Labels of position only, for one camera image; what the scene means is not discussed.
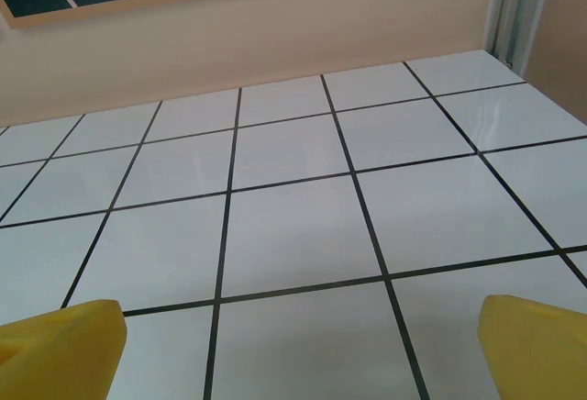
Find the aluminium corner post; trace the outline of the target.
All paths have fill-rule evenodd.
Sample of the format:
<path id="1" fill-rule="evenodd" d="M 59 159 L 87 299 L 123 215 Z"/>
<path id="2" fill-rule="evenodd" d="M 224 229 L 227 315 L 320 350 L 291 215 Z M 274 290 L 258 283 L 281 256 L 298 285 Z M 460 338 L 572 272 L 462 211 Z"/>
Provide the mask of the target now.
<path id="1" fill-rule="evenodd" d="M 522 77 L 546 0 L 490 0 L 482 48 Z"/>

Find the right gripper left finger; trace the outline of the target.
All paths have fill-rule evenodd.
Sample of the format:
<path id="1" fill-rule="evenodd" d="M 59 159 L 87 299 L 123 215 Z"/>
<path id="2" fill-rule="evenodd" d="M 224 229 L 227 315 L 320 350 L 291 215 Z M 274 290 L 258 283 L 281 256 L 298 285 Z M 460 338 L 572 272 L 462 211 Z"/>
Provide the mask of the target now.
<path id="1" fill-rule="evenodd" d="M 116 300 L 0 326 L 0 400 L 106 400 L 127 340 Z"/>

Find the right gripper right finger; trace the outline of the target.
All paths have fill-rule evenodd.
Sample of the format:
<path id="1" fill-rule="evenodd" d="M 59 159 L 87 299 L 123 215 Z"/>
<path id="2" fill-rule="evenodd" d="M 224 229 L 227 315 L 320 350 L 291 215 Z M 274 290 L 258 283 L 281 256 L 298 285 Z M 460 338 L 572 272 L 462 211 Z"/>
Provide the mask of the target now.
<path id="1" fill-rule="evenodd" d="M 489 295 L 479 340 L 501 400 L 587 400 L 587 314 Z"/>

